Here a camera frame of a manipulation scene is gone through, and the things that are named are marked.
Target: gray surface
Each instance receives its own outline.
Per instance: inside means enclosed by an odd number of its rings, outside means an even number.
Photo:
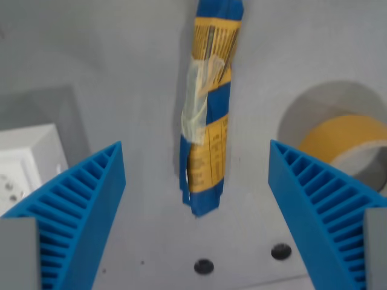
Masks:
[[[387,289],[387,208],[369,208],[364,217],[367,290]]]
[[[269,140],[299,138],[299,124],[329,115],[325,98],[384,114],[387,1],[244,3],[224,194],[195,219],[175,172],[197,2],[1,1],[0,94],[71,86],[91,150],[123,141],[127,187],[94,290],[238,289],[307,273],[267,185]],[[285,119],[314,88],[317,111]],[[358,88],[366,97],[352,102]],[[285,262],[270,255],[280,242],[293,249]],[[215,264],[208,277],[194,273],[202,257]]]
[[[39,235],[32,217],[0,219],[0,288],[40,290]]]

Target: circular hole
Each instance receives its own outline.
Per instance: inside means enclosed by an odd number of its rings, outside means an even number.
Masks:
[[[283,261],[291,255],[291,248],[286,243],[279,243],[272,248],[272,257],[278,261]]]
[[[10,196],[10,201],[16,202],[17,200],[18,200],[18,198],[16,197],[16,195],[11,195]]]
[[[208,275],[213,272],[213,263],[209,259],[200,259],[195,263],[195,272],[199,275]]]
[[[5,189],[8,190],[8,191],[11,191],[11,190],[13,190],[13,185],[11,183],[7,182],[5,184]]]

